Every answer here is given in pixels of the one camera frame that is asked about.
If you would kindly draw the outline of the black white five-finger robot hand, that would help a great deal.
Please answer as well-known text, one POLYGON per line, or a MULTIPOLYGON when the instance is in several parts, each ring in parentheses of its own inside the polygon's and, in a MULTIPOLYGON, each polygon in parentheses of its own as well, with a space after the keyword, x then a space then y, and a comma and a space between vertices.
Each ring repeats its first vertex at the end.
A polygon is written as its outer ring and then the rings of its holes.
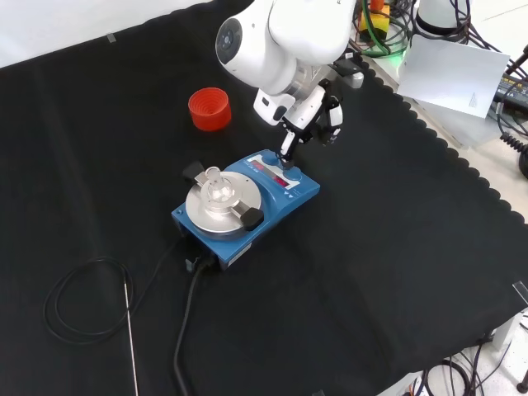
POLYGON ((290 94, 270 96, 257 92, 253 103, 256 113, 269 125, 281 126, 286 136, 276 152, 284 169, 294 166, 294 153, 299 144, 316 139, 320 144, 333 143, 341 132, 341 102, 332 93, 332 82, 322 79, 307 98, 296 101, 290 94))

